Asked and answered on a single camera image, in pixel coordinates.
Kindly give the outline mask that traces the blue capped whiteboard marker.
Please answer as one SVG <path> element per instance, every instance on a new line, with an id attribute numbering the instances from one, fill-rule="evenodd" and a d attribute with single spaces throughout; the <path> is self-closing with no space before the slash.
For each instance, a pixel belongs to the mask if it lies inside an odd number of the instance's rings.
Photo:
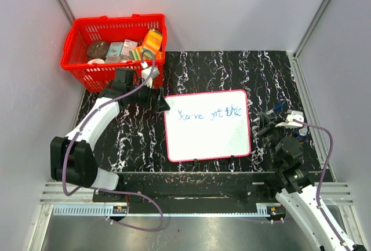
<path id="1" fill-rule="evenodd" d="M 270 115 L 270 114 L 273 114 L 281 109 L 283 109 L 284 107 L 284 103 L 280 103 L 278 104 L 277 106 L 275 106 L 274 108 L 268 110 L 267 112 L 265 112 L 266 115 Z"/>

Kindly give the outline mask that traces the pink framed whiteboard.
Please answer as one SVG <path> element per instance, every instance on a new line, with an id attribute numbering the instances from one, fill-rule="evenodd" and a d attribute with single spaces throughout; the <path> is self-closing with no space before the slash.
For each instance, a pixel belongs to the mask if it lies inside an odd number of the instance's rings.
<path id="1" fill-rule="evenodd" d="M 168 160 L 173 163 L 245 157 L 251 151 L 248 96 L 244 90 L 166 96 Z"/>

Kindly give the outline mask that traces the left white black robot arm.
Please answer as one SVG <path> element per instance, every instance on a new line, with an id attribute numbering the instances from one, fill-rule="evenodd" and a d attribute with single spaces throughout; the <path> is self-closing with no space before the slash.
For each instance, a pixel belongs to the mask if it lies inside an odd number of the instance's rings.
<path id="1" fill-rule="evenodd" d="M 79 188 L 105 190 L 113 202 L 124 199 L 126 189 L 119 184 L 119 176 L 99 168 L 93 151 L 108 124 L 129 104 L 139 104 L 154 113 L 170 109 L 163 90 L 152 86 L 158 69 L 146 63 L 143 66 L 140 76 L 131 69 L 117 69 L 114 79 L 98 94 L 84 119 L 67 135 L 51 141 L 50 175 L 62 183 L 67 196 L 71 195 L 67 184 L 73 184 Z"/>

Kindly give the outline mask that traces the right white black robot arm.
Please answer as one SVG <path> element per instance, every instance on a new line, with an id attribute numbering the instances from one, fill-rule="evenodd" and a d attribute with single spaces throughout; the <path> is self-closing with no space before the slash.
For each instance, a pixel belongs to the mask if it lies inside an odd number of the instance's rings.
<path id="1" fill-rule="evenodd" d="M 279 202 L 293 217 L 313 250 L 365 250 L 337 223 L 321 198 L 321 182 L 315 183 L 303 165 L 301 141 L 283 132 L 305 126 L 304 114 L 289 111 L 285 120 L 259 113 L 258 134 L 267 144 L 275 170 L 264 182 L 261 194 Z"/>

